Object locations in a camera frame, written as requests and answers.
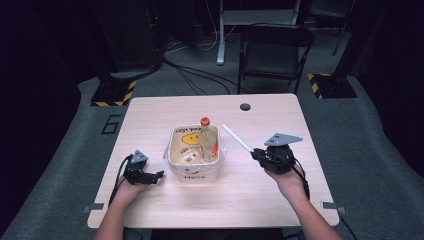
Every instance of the person's left hand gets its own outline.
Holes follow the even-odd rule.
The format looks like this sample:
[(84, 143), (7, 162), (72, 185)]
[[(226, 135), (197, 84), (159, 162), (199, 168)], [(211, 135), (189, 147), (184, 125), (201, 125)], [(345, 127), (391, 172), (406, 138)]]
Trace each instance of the person's left hand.
[(117, 201), (125, 205), (129, 205), (130, 203), (132, 203), (140, 192), (148, 189), (150, 186), (149, 184), (132, 185), (123, 176), (119, 178), (118, 182), (122, 183), (118, 187), (118, 191), (116, 192), (113, 202)]

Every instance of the white stick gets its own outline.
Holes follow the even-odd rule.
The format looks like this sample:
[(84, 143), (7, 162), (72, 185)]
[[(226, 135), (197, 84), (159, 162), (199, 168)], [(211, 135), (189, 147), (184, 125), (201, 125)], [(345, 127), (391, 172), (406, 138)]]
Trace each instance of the white stick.
[(239, 142), (244, 149), (246, 149), (248, 152), (253, 152), (252, 149), (250, 149), (249, 146), (246, 145), (246, 143), (244, 143), (239, 137), (237, 137), (237, 135), (231, 131), (231, 129), (229, 129), (225, 124), (222, 124), (222, 127), (235, 139), (237, 140), (237, 142)]

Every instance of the black stand base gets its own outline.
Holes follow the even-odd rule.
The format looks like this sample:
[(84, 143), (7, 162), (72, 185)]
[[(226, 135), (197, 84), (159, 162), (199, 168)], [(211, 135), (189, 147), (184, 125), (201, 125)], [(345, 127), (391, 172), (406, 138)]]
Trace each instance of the black stand base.
[(316, 98), (357, 98), (358, 96), (345, 78), (331, 74), (308, 74)]
[(113, 84), (100, 83), (91, 98), (91, 106), (108, 107), (126, 105), (131, 98), (135, 85), (135, 81), (114, 81)]

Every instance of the yellow and black hazard tape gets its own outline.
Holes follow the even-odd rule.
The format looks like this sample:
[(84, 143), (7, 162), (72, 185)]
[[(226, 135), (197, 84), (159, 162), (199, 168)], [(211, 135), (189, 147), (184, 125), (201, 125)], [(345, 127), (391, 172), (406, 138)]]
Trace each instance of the yellow and black hazard tape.
[(90, 106), (97, 106), (97, 107), (125, 106), (130, 101), (136, 84), (137, 84), (136, 81), (133, 81), (130, 84), (128, 91), (127, 91), (127, 94), (125, 94), (125, 97), (122, 101), (117, 101), (117, 102), (91, 102)]
[(314, 78), (316, 75), (331, 76), (331, 74), (328, 74), (328, 73), (308, 74), (309, 82), (311, 83), (312, 91), (314, 92), (315, 97), (316, 98), (323, 98), (322, 95), (321, 95), (321, 92), (319, 90), (318, 83), (315, 81), (315, 78)]

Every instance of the table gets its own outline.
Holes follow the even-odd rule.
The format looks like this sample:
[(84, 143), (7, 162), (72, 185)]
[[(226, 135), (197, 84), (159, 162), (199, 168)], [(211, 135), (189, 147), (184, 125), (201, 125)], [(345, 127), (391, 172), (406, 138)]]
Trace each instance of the table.
[[(248, 103), (249, 111), (240, 105)], [(174, 127), (198, 124), (208, 116), (218, 126), (227, 148), (216, 182), (182, 184), (163, 160)], [(179, 96), (134, 98), (130, 102), (112, 151), (88, 226), (98, 228), (122, 160), (135, 150), (149, 157), (146, 172), (165, 170), (158, 185), (142, 192), (130, 205), (125, 225), (132, 228), (263, 228), (299, 226), (276, 183), (258, 162), (223, 128), (227, 125), (251, 148), (264, 148), (276, 132), (302, 137), (290, 144), (307, 172), (311, 202), (328, 221), (339, 221), (335, 210), (323, 209), (332, 202), (330, 190), (309, 134), (297, 97), (293, 94)]]
[(225, 33), (224, 25), (249, 25), (253, 23), (296, 23), (299, 12), (300, 0), (296, 0), (293, 9), (279, 10), (224, 10), (224, 0), (219, 2), (219, 49), (216, 63), (224, 64)]

